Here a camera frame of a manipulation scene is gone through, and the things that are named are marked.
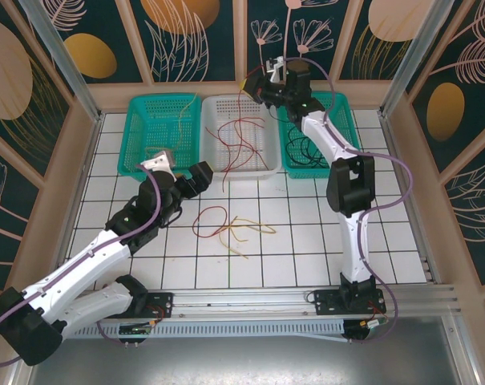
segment purple cable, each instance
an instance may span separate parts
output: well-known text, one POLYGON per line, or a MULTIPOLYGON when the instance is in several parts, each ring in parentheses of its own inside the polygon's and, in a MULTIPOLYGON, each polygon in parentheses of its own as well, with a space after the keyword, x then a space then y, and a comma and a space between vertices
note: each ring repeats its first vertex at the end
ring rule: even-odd
POLYGON ((352 148, 347 148, 339 139, 336 135, 334 135, 334 132, 333 130, 331 130, 331 128, 329 127, 328 125, 328 118, 329 118, 329 112, 331 110, 333 110, 333 107, 334 107, 334 100, 335 100, 335 88, 333 86, 333 82, 331 80, 331 78, 329 77, 328 73, 325 71, 324 68, 322 68, 322 66, 313 61, 312 59, 307 59, 307 58, 287 58, 285 59, 285 61, 289 61, 289 60, 304 60, 306 61, 307 63, 311 63, 313 64, 314 66, 316 66, 321 72, 322 74, 325 76, 325 78, 328 80, 328 83, 329 83, 329 87, 331 88, 331 99, 333 100, 333 102, 331 103, 331 106, 325 111, 324 113, 324 127, 325 129, 328 131, 328 133, 335 139, 335 141, 337 142, 337 144, 344 148, 348 153, 350 154, 354 154, 354 155, 359 155, 359 156, 374 156, 374 157, 377 157, 377 158, 383 158, 383 159, 387 159, 387 160, 390 160, 394 163, 397 163, 399 164, 402 168, 404 168, 406 170, 406 173, 408 174, 408 189, 406 190, 406 192, 404 193, 404 195, 402 195, 399 199, 397 199, 396 201, 394 202, 391 202, 387 205, 383 205, 383 206, 376 206, 376 207, 372 207, 368 210, 366 210, 365 212, 362 213, 362 215, 360 215, 360 217, 358 218, 358 229, 357 229, 357 235, 358 235, 358 251, 360 252, 360 257, 362 259, 362 262, 363 262, 363 265, 365 265, 365 267, 367 268, 367 270, 369 270, 369 272, 375 276, 376 280, 378 280, 379 283, 381 283, 383 285, 383 287, 386 289, 386 291, 388 291, 388 293, 390 294, 390 297, 392 298, 392 302, 394 304, 394 320, 392 321, 392 324, 391 326, 388 328, 388 330, 380 335, 379 337, 377 338, 372 338, 372 339, 369 339, 369 340, 362 340, 362 341, 359 341, 361 343, 368 343, 368 342, 373 342, 373 341, 378 341, 380 339, 384 339, 394 328, 395 328, 395 324, 397 323, 397 319, 398 319, 398 316, 399 316, 399 310, 398 310, 398 304, 397 304, 397 298, 395 297, 395 294, 394 292, 392 291, 392 289, 370 268, 370 265, 369 265, 369 262, 367 262, 366 258, 365 258, 365 254, 363 253, 363 246, 362 246, 362 220, 363 218, 365 217, 365 215, 369 215, 370 213, 372 213, 373 211, 376 211, 376 210, 381 210, 381 209, 389 209, 390 207, 393 207, 395 205, 399 205, 401 204, 402 202, 404 202, 407 197, 411 194, 411 191, 413 190, 413 174, 411 173, 411 170, 410 168, 407 166, 406 163, 404 163, 402 160, 398 159, 398 158, 395 158, 394 156, 390 156, 390 155, 384 155, 384 154, 377 154, 377 153, 374 153, 374 152, 361 152, 361 151, 358 151, 356 149, 352 149, 352 148))
MULTIPOLYGON (((85 260, 87 260, 89 257, 93 257, 96 253, 98 253, 104 247, 107 247, 107 246, 109 246, 109 245, 111 245, 113 243, 116 243, 117 241, 122 241, 123 239, 126 239, 128 237, 132 237, 132 236, 134 236, 134 235, 136 235, 136 234, 144 231, 145 229, 148 228, 148 226, 150 226, 156 220, 156 218, 159 216, 160 207, 161 207, 161 197, 160 197, 159 186, 156 183, 155 177, 145 167, 143 167, 140 164, 137 164, 136 167, 137 168, 140 168, 141 170, 143 170, 148 175, 148 178, 151 181, 151 183, 153 185, 153 188, 155 189, 155 193, 156 193, 156 210, 153 213, 152 217, 146 223, 144 223, 142 226, 140 226, 138 229, 135 229, 135 230, 131 231, 130 233, 126 233, 126 234, 124 234, 124 235, 122 235, 120 237, 112 238, 111 240, 105 241, 104 243, 102 243, 100 245, 97 245, 96 247, 94 247, 93 249, 91 249, 91 251, 89 253, 84 254, 81 258, 79 258, 76 262, 74 262, 68 269, 64 270, 60 275, 58 275, 53 281, 48 282, 48 284, 46 286, 44 286, 41 291, 39 291, 37 293, 33 293, 30 297, 25 298, 18 305, 12 307, 8 311, 6 311, 4 314, 2 314, 0 316, 0 323, 2 323, 3 321, 5 321, 5 319, 7 317, 9 317, 11 314, 13 314, 15 311, 18 311, 19 309, 21 309, 22 307, 24 307, 26 304, 30 303, 31 301, 34 301, 37 297, 39 297, 40 295, 42 295, 43 292, 45 292, 45 291, 49 290, 50 288, 52 288, 53 286, 55 286, 64 277, 66 277, 71 271, 73 271, 74 269, 76 269, 82 262, 84 262, 85 260)), ((100 334, 101 335, 103 335, 103 336, 105 336, 105 337, 108 338, 108 336, 103 333, 103 331, 101 330, 101 328, 99 330, 100 330, 100 334)), ((16 363, 20 359, 21 359, 21 357, 16 357, 15 359, 11 359, 9 361, 5 361, 4 363, 0 363, 0 367, 8 367, 9 365, 12 365, 13 363, 16 363)))

